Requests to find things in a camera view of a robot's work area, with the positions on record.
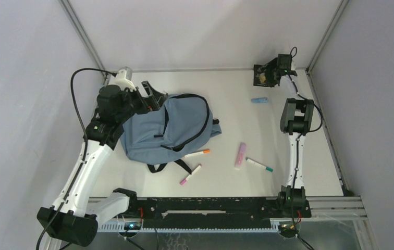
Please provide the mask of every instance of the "white table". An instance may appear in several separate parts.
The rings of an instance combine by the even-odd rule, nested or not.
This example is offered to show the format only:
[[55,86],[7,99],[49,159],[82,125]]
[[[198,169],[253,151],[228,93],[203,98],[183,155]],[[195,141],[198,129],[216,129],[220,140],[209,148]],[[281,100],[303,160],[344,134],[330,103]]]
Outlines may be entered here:
[[[312,92],[303,70],[298,88],[307,97]],[[253,71],[189,71],[134,73],[132,81],[140,86],[148,80],[158,91],[171,94],[195,93],[204,96],[220,120],[222,134],[202,148],[211,153],[186,158],[191,168],[202,169],[184,186],[179,182],[187,173],[175,163],[152,174],[146,164],[130,161],[118,143],[105,163],[94,186],[92,197],[108,196],[115,188],[136,191],[138,197],[228,197],[276,196],[288,174],[288,139],[280,132],[279,122],[286,101],[279,87],[253,86]],[[253,104],[252,98],[268,97],[267,104]],[[311,129],[319,124],[316,111]],[[243,161],[234,168],[241,142],[246,156],[270,166],[268,172]],[[304,145],[303,178],[307,196],[343,195],[324,130],[308,134]]]

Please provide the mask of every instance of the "blue backpack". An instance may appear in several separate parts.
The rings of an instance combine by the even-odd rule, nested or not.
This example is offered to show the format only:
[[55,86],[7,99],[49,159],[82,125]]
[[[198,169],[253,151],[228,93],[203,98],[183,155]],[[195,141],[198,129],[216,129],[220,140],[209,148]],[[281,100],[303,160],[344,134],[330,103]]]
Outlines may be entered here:
[[146,163],[151,173],[175,162],[191,174],[180,158],[221,134],[218,120],[205,98],[195,94],[170,95],[158,111],[134,115],[124,123],[120,138],[129,159]]

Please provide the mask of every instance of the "pink marker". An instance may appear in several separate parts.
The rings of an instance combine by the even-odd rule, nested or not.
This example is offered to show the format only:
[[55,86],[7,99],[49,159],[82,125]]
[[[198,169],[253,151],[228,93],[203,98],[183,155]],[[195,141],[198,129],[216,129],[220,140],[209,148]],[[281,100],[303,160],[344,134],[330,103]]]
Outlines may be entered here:
[[239,152],[237,154],[236,169],[239,169],[241,163],[243,162],[244,153],[246,153],[246,144],[241,143]]
[[180,182],[180,185],[183,186],[183,185],[189,180],[189,178],[191,178],[191,176],[193,176],[193,175],[194,175],[197,171],[199,171],[201,168],[202,168],[202,165],[199,164],[199,165],[192,171],[192,173],[191,173],[190,175],[188,175],[188,177],[186,177],[183,181]]

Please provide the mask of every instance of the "blue object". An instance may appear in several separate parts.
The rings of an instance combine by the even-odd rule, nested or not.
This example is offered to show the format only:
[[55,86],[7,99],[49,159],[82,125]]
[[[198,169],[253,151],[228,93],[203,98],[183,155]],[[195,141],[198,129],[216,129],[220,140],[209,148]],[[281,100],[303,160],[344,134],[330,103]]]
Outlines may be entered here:
[[260,97],[260,98],[251,99],[251,102],[253,102],[253,103],[268,103],[269,101],[268,101],[267,97]]
[[213,120],[206,99],[181,94],[170,95],[158,111],[131,117],[124,123],[120,141],[128,158],[148,164],[152,173],[175,161],[190,174],[190,168],[180,158],[219,134],[220,125]]

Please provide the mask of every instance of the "blue eraser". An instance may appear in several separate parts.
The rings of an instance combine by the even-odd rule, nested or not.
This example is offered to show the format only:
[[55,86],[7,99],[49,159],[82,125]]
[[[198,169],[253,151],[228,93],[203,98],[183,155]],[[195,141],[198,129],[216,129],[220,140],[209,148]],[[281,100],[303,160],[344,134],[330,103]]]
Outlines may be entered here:
[[251,102],[253,102],[253,103],[267,103],[268,99],[267,99],[267,97],[254,98],[254,99],[251,99]]

